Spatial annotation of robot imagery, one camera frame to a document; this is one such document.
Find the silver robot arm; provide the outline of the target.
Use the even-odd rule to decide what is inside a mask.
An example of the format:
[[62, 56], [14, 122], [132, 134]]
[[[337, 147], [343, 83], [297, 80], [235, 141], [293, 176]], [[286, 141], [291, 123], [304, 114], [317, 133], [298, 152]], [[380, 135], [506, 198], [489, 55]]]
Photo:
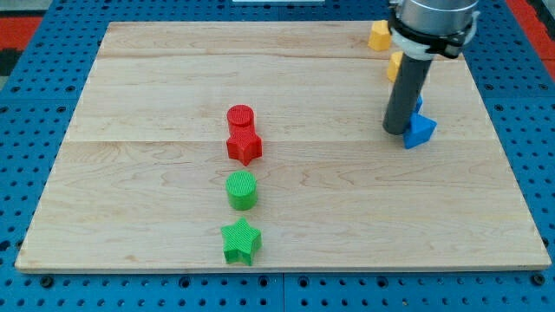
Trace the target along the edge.
[[457, 58], [477, 31], [478, 0], [390, 1], [389, 32], [403, 53], [418, 61]]

